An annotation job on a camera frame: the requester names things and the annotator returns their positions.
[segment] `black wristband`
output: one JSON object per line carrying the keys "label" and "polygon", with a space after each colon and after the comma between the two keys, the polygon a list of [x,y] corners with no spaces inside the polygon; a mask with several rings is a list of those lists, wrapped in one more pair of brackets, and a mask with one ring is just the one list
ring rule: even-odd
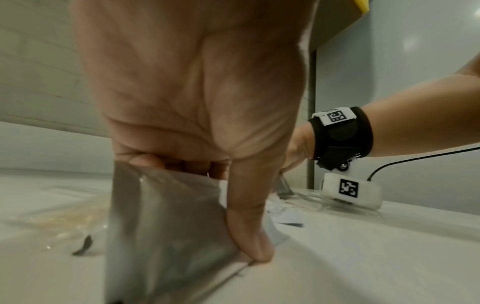
{"label": "black wristband", "polygon": [[368,117],[361,108],[350,110],[355,119],[325,127],[319,117],[309,120],[315,134],[313,159],[327,170],[333,170],[352,158],[367,156],[372,150],[374,137]]}

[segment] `table surface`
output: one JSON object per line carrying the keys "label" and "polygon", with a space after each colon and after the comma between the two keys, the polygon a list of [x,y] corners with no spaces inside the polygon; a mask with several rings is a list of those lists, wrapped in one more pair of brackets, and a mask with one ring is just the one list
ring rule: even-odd
{"label": "table surface", "polygon": [[[50,207],[75,201],[75,189],[110,186],[109,177],[0,172],[0,211]],[[291,238],[273,262],[250,267],[205,302],[480,302],[479,216],[393,202],[369,215],[326,206],[300,212],[304,228],[277,225]],[[103,302],[101,255],[39,253],[38,240],[19,233],[0,225],[0,302]]]}

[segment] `gray plastic bag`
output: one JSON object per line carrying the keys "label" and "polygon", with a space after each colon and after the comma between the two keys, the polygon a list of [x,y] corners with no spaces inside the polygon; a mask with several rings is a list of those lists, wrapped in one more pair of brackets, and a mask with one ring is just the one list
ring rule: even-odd
{"label": "gray plastic bag", "polygon": [[[116,163],[105,253],[106,303],[153,303],[193,292],[189,286],[229,265],[235,272],[246,266],[249,260],[230,238],[219,194],[219,181],[205,176]],[[286,239],[266,216],[263,228],[275,245]],[[241,255],[243,262],[231,267]],[[196,295],[215,288],[200,286]]]}

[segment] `yellow object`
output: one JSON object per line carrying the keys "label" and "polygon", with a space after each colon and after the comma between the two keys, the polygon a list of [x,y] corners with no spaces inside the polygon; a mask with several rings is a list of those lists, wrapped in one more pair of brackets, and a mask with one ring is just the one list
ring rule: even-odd
{"label": "yellow object", "polygon": [[362,14],[365,14],[369,11],[369,0],[353,0],[356,3],[356,6],[360,9]]}

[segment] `wire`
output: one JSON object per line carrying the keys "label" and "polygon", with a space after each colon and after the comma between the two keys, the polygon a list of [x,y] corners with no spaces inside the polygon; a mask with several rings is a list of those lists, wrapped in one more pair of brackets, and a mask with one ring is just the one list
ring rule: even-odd
{"label": "wire", "polygon": [[421,160],[421,159],[427,159],[427,158],[434,158],[434,157],[438,157],[438,156],[459,154],[459,153],[470,152],[470,151],[475,151],[475,150],[480,150],[480,147],[475,147],[475,148],[469,148],[469,149],[464,149],[464,150],[457,150],[457,151],[452,151],[452,152],[446,152],[446,153],[440,153],[440,154],[434,154],[434,155],[428,155],[428,156],[422,156],[422,157],[416,157],[416,158],[411,158],[411,159],[405,159],[405,160],[401,160],[401,161],[396,161],[396,162],[393,162],[393,163],[390,163],[390,164],[383,165],[382,167],[378,168],[377,170],[375,170],[374,172],[372,172],[372,174],[370,174],[370,176],[369,176],[366,180],[369,181],[369,182],[372,181],[372,177],[373,177],[377,172],[379,172],[380,170],[382,170],[382,169],[384,169],[384,168],[393,166],[393,165],[402,164],[402,163],[407,163],[407,162],[411,162],[411,161],[414,161],[414,160]]}

